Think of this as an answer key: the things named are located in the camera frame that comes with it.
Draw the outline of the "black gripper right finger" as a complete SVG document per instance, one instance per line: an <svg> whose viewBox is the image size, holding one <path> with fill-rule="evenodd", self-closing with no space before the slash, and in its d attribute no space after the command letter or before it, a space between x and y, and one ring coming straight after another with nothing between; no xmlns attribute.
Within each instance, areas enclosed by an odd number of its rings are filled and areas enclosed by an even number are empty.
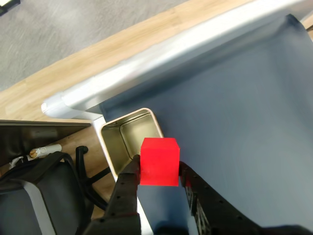
<svg viewBox="0 0 313 235"><path fill-rule="evenodd" d="M186 163L179 163L191 215L200 235L258 235L260 226L244 216Z"/></svg>

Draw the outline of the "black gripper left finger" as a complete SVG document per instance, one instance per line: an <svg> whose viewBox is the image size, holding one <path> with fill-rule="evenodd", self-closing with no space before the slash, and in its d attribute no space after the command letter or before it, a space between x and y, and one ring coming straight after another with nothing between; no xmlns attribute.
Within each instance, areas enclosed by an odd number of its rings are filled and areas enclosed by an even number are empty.
<svg viewBox="0 0 313 235"><path fill-rule="evenodd" d="M140 183L140 156L135 155L119 173L105 215L88 225L86 235L140 235L137 186Z"/></svg>

